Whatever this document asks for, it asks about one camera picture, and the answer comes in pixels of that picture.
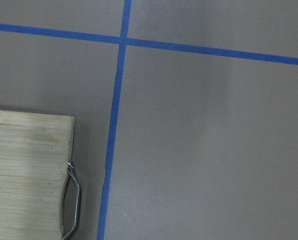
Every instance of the handle bracket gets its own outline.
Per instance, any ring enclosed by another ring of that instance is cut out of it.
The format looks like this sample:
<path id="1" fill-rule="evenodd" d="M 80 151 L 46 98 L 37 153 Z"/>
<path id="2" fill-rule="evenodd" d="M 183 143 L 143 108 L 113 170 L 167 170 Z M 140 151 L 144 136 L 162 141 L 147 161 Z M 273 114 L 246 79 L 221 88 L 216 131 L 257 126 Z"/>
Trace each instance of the handle bracket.
<path id="1" fill-rule="evenodd" d="M 67 171 L 69 176 L 72 178 L 74 181 L 76 187 L 77 187 L 77 196 L 76 196 L 76 202 L 75 202 L 75 213 L 74 213 L 74 222 L 71 230 L 62 238 L 62 240 L 68 240 L 73 232 L 77 229 L 78 224 L 79 224 L 79 216 L 80 216 L 80 206 L 81 206 L 81 187 L 79 182 L 77 181 L 74 172 L 74 164 L 72 162 L 68 162 L 67 164 Z"/>

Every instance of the blue tape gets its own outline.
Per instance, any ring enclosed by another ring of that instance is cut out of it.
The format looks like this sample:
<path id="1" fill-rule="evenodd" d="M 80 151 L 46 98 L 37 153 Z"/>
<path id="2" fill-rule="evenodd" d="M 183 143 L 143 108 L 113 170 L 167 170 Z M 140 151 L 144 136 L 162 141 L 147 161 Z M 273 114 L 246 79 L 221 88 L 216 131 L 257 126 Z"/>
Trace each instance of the blue tape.
<path id="1" fill-rule="evenodd" d="M 169 43 L 169 42 L 161 42 L 161 41 L 141 40 L 141 39 L 134 39 L 134 38 L 128 38 L 126 44 L 129 46 L 144 47 L 144 48 L 163 49 L 163 50 L 179 51 L 179 52 L 186 52 L 186 53 L 206 54 L 206 55 L 239 58 L 239 59 L 250 59 L 250 60 L 266 61 L 266 62 L 273 62 L 273 63 L 298 65 L 298 58 L 288 57 L 288 56 L 278 56 L 278 55 L 271 55 L 271 54 L 212 48 L 212 47 L 205 47 L 205 46 L 185 45 L 185 44 L 177 44 L 177 43 Z"/>
<path id="2" fill-rule="evenodd" d="M 129 18 L 130 18 L 130 8 L 131 6 L 127 5 L 123 9 L 120 36 L 109 36 L 109 35 L 100 35 L 100 34 L 83 33 L 83 32 L 75 32 L 75 31 L 64 31 L 64 30 L 55 30 L 55 29 L 48 29 L 48 28 L 10 25 L 10 24 L 2 24 L 2 23 L 0 23 L 0 31 L 58 37 L 58 38 L 66 38 L 66 39 L 77 39 L 77 40 L 85 40 L 85 41 L 100 42 L 100 43 L 111 43 L 111 44 L 123 43 L 129 46 L 135 46 L 135 47 L 163 49 L 163 50 L 171 50 L 171 51 L 186 52 L 186 53 L 206 54 L 206 55 L 214 55 L 214 56 L 239 58 L 239 59 L 249 59 L 249 60 L 257 60 L 257 61 L 265 61 L 265 62 L 273 62 L 273 63 L 281 63 L 281 64 L 298 65 L 297 57 L 279 56 L 279 55 L 221 49 L 221 48 L 213 48 L 213 47 L 205 47 L 205 46 L 194 46 L 194 45 L 177 44 L 177 43 L 171 43 L 171 42 L 127 38 Z"/>
<path id="3" fill-rule="evenodd" d="M 105 176 L 104 176 L 104 183 L 102 185 L 97 240 L 104 240 L 105 238 L 108 199 L 109 199 L 109 191 L 110 191 L 112 166 L 113 166 L 113 160 L 114 160 L 114 150 L 115 150 L 121 87 L 122 87 L 123 75 L 124 75 L 125 56 L 126 56 L 126 48 L 127 48 L 126 39 L 128 37 L 130 10 L 131 10 L 131 0 L 125 0 L 124 6 L 123 6 L 123 14 L 122 14 L 122 22 L 121 22 L 121 30 L 120 30 L 121 41 L 120 41 L 119 50 L 118 50 L 117 72 L 115 74 L 114 88 L 113 88 L 107 152 L 106 152 L 106 158 L 105 158 L 105 164 L 104 164 Z"/>
<path id="4" fill-rule="evenodd" d="M 19 26 L 19 25 L 10 25 L 10 24 L 2 24 L 2 23 L 0 23 L 0 31 L 58 37 L 58 38 L 65 38 L 65 39 L 86 40 L 86 41 L 110 43 L 110 44 L 119 44 L 121 41 L 120 37 L 118 36 L 107 36 L 107 35 L 92 34 L 92 33 L 63 31 L 63 30 L 55 30 L 55 29 L 48 29 L 48 28 Z"/>

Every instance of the wooden board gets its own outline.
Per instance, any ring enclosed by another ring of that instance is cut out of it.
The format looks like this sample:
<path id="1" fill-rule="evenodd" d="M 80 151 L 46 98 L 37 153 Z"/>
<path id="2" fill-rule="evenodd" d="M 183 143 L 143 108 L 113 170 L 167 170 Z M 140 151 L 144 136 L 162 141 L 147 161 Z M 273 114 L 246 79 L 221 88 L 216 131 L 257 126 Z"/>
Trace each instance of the wooden board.
<path id="1" fill-rule="evenodd" d="M 75 119 L 0 110 L 0 240 L 61 240 Z"/>

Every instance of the gray painted floor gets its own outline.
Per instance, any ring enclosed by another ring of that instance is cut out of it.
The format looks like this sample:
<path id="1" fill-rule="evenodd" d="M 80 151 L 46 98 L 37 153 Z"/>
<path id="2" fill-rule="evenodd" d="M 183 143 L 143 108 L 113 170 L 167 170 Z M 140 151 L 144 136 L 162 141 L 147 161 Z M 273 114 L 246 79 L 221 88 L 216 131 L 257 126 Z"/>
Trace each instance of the gray painted floor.
<path id="1" fill-rule="evenodd" d="M 0 0 L 0 23 L 119 36 L 123 5 Z M 133 0 L 128 36 L 298 57 L 298 2 Z M 0 31 L 0 109 L 76 117 L 73 240 L 97 237 L 117 55 Z M 298 66 L 128 46 L 104 239 L 298 240 Z"/>

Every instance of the wire handle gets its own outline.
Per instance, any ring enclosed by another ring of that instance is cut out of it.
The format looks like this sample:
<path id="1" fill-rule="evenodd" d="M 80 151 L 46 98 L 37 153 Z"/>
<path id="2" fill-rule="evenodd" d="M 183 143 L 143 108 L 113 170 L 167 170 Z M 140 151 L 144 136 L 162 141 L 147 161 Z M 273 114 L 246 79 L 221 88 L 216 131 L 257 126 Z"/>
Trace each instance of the wire handle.
<path id="1" fill-rule="evenodd" d="M 73 169 L 74 169 L 74 164 L 72 162 L 68 162 L 68 164 L 67 164 L 68 174 L 72 178 L 72 180 L 74 181 L 74 183 L 77 187 L 74 222 L 73 222 L 73 226 L 72 226 L 71 230 L 62 238 L 62 240 L 68 240 L 71 237 L 71 235 L 73 234 L 73 232 L 77 229 L 78 224 L 79 224 L 79 215 L 80 215 L 80 206 L 81 206 L 81 187 L 74 175 Z"/>

